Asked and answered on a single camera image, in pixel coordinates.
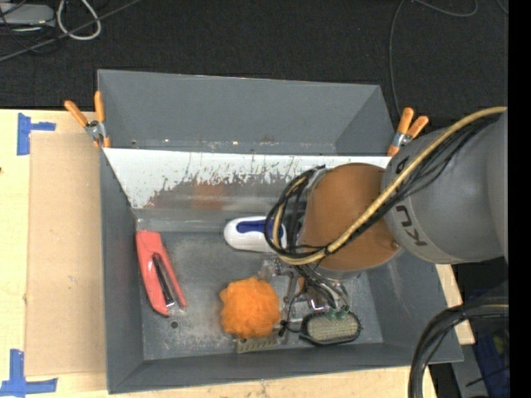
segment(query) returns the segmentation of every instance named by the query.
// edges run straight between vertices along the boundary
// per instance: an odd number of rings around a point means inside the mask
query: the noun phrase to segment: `black cable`
[[[14,51],[13,53],[10,53],[10,54],[8,54],[6,56],[0,57],[0,62],[8,61],[9,59],[12,59],[13,57],[23,55],[25,53],[28,53],[29,51],[34,51],[34,50],[39,49],[39,48],[41,48],[43,46],[47,46],[47,45],[49,45],[51,43],[54,43],[54,42],[59,41],[59,40],[62,40],[63,38],[67,38],[70,34],[73,34],[75,32],[81,31],[81,30],[89,27],[90,25],[94,24],[95,22],[103,21],[104,19],[106,19],[108,17],[111,17],[111,16],[115,15],[116,13],[121,12],[124,9],[126,9],[128,7],[131,7],[134,4],[136,4],[138,2],[141,2],[141,1],[142,0],[133,0],[132,2],[129,2],[129,3],[125,4],[124,6],[118,7],[115,10],[107,12],[106,14],[104,14],[104,15],[102,15],[100,17],[95,17],[91,21],[88,21],[87,23],[84,23],[83,25],[81,25],[79,27],[76,27],[76,28],[74,28],[72,30],[69,30],[68,32],[64,32],[64,33],[60,34],[57,37],[54,37],[54,38],[52,38],[50,40],[46,40],[46,41],[43,41],[43,42],[41,42],[39,44],[36,44],[35,46],[31,47],[31,50],[23,49],[23,50],[20,50],[20,51]]]
[[[509,303],[506,298],[478,298],[438,313],[427,324],[417,342],[412,358],[408,382],[408,396],[422,398],[424,371],[444,337],[456,325],[477,318],[507,318]]]
[[[393,102],[395,104],[395,110],[397,111],[397,117],[400,116],[400,113],[401,113],[401,110],[399,109],[399,105],[398,105],[398,99],[397,99],[397,91],[396,91],[396,86],[395,86],[395,80],[394,80],[394,73],[393,73],[393,69],[392,69],[392,37],[393,37],[393,34],[394,34],[394,30],[395,30],[395,25],[397,23],[397,18],[398,18],[398,13],[400,12],[400,9],[402,8],[402,5],[404,4],[406,0],[401,0],[400,3],[398,4],[397,6],[397,10],[395,11],[394,15],[393,15],[393,18],[392,18],[392,22],[391,22],[391,30],[389,32],[389,47],[388,47],[388,56],[389,56],[389,77],[390,77],[390,83],[391,83],[391,92],[392,92],[392,99],[393,99]],[[436,6],[433,6],[427,2],[424,2],[422,0],[411,0],[413,2],[417,2],[425,7],[429,7],[430,9],[432,10],[435,10],[436,12],[440,12],[440,13],[443,13],[443,14],[446,14],[446,15],[449,15],[449,16],[453,16],[453,17],[471,17],[473,15],[476,14],[477,10],[478,10],[478,2],[477,0],[473,0],[474,2],[474,10],[472,10],[472,12],[468,12],[468,13],[458,13],[458,12],[449,12],[447,10],[444,10],[444,9],[441,9],[439,7],[436,7]]]

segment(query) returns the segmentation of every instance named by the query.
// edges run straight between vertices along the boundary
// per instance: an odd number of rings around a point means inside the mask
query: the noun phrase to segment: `orange pom-pom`
[[[265,280],[237,280],[220,292],[222,326],[240,339],[265,337],[280,321],[279,297]]]

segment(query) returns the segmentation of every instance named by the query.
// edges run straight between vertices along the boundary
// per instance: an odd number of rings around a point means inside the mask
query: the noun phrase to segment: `cardboard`
[[[103,372],[98,152],[83,129],[33,134],[30,169],[26,375]]]

